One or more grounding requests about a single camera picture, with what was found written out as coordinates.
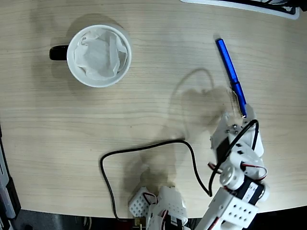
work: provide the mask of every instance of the blue pen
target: blue pen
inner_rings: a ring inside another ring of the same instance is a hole
[[[238,103],[239,103],[239,107],[241,110],[241,114],[243,117],[246,117],[246,100],[243,94],[243,90],[242,87],[240,85],[240,82],[238,80],[238,77],[236,75],[236,71],[234,68],[234,65],[232,64],[232,61],[230,59],[229,53],[227,51],[226,45],[223,41],[223,39],[219,38],[216,40],[216,44],[217,47],[220,51],[220,54],[222,56],[229,80],[230,80],[230,84],[232,87],[232,90],[235,92],[237,98],[238,98]]]

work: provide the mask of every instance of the wooden table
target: wooden table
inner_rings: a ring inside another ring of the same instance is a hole
[[[133,42],[128,74],[105,89],[82,85],[65,62],[48,58],[52,46],[98,23],[121,25]],[[292,21],[179,0],[2,1],[0,122],[22,207],[112,217],[101,156],[170,138],[191,143],[207,184],[209,137],[223,111],[237,117],[217,36],[260,121],[271,187],[260,210],[307,205],[306,23],[307,14]],[[130,217],[128,200],[142,185],[174,184],[189,217],[211,201],[180,144],[110,157],[105,167],[120,217]]]

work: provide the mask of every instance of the mug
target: mug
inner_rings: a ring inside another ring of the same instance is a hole
[[[87,32],[93,29],[107,29],[114,33],[116,33],[123,41],[127,48],[127,60],[125,66],[121,71],[117,73],[116,76],[106,79],[106,80],[94,80],[86,76],[85,71],[78,67],[74,61],[74,51],[78,45],[79,40],[85,35]],[[121,80],[131,65],[132,59],[132,50],[131,50],[131,41],[128,33],[118,25],[114,24],[101,24],[101,25],[91,25],[88,26],[81,31],[79,31],[71,40],[69,45],[55,46],[52,47],[49,51],[49,57],[54,61],[67,61],[68,67],[72,73],[72,75],[81,83],[87,86],[95,87],[95,88],[103,88],[117,83]]]

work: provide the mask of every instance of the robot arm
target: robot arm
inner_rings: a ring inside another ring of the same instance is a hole
[[[265,201],[269,196],[269,187],[264,183],[267,169],[262,155],[263,145],[257,127],[253,126],[231,148],[226,159],[225,152],[230,143],[242,129],[256,118],[254,110],[246,105],[247,117],[242,125],[228,126],[228,115],[224,114],[211,137],[211,147],[219,167],[222,187],[217,191],[209,208],[196,230],[241,230],[247,228],[258,208],[258,201]],[[135,217],[146,216],[147,230],[188,230],[187,211],[183,199],[175,188],[162,186],[159,196],[150,194],[143,187],[130,202],[130,211]]]
[[[242,126],[228,126],[228,115],[224,114],[211,138],[211,146],[217,161],[240,131],[256,118],[254,110],[247,104],[247,117]],[[257,136],[255,149],[252,149],[254,135]],[[265,201],[269,196],[269,187],[263,179],[267,174],[262,155],[263,145],[255,127],[247,131],[232,148],[227,159],[221,164],[220,183],[209,208],[196,230],[240,230],[247,228],[258,208],[258,201]]]

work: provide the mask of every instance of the white tissue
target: white tissue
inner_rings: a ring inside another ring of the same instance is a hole
[[[127,48],[112,31],[95,29],[82,36],[74,51],[75,63],[86,76],[104,81],[116,76],[127,60]]]

